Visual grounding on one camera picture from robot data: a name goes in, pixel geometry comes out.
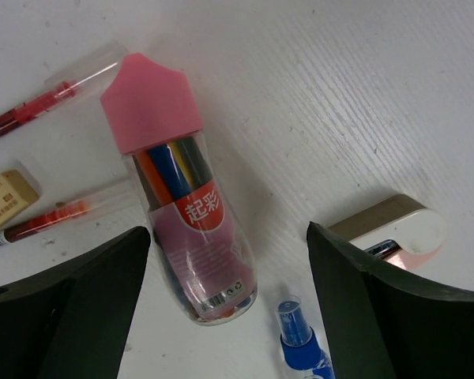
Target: blue cap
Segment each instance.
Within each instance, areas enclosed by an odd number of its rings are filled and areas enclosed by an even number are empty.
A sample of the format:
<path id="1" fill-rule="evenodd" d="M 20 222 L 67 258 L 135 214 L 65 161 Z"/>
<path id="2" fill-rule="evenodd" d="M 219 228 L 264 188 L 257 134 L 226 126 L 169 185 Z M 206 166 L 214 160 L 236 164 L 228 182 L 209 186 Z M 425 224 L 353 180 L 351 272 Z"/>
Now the blue cap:
<path id="1" fill-rule="evenodd" d="M 291 296 L 277 307 L 277 320 L 283 342 L 291 347 L 303 346 L 312 337 L 312 331 L 303 318 L 300 299 Z"/>

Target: white tabletop surface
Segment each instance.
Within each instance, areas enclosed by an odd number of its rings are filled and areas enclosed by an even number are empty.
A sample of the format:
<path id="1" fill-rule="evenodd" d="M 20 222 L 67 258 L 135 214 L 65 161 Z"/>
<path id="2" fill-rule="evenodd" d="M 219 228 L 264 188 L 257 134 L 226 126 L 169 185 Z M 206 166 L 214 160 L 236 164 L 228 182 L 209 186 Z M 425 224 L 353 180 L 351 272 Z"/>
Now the white tabletop surface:
<path id="1" fill-rule="evenodd" d="M 286 287 L 326 347 L 308 222 L 395 193 L 450 227 L 417 272 L 474 290 L 474 0 L 0 0 L 0 112 L 113 39 L 188 75 L 260 291 L 241 318 L 196 326 L 151 253 L 120 379 L 278 377 L 272 307 Z M 126 175 L 96 96 L 1 139 L 0 170 L 17 161 L 43 193 L 14 222 Z M 0 285 L 139 224 L 136 206 L 3 248 Z"/>

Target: beige eraser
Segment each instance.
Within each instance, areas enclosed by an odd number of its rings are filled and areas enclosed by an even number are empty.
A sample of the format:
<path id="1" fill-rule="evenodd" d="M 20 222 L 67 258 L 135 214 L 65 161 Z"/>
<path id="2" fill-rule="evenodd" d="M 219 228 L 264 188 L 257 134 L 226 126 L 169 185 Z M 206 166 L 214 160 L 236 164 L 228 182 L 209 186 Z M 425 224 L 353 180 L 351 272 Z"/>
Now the beige eraser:
<path id="1" fill-rule="evenodd" d="M 37 192 L 17 170 L 0 174 L 0 226 L 39 199 Z"/>

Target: pink cap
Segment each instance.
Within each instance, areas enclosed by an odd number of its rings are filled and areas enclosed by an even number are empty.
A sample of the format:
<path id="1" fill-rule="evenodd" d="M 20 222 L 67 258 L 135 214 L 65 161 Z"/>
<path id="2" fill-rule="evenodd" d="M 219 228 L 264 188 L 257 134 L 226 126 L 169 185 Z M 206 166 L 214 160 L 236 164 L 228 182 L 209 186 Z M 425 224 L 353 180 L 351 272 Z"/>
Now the pink cap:
<path id="1" fill-rule="evenodd" d="M 100 97 L 118 150 L 130 154 L 202 129 L 186 75 L 127 55 Z"/>

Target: pink label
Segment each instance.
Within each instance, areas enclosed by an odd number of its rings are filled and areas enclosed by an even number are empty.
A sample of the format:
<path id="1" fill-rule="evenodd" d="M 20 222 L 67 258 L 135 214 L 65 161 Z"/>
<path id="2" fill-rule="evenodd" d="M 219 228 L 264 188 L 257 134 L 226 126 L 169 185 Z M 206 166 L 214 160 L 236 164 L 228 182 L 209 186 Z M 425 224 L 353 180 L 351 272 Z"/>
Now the pink label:
<path id="1" fill-rule="evenodd" d="M 201 318 L 217 318 L 256 286 L 247 240 L 213 181 L 149 214 L 184 295 Z"/>

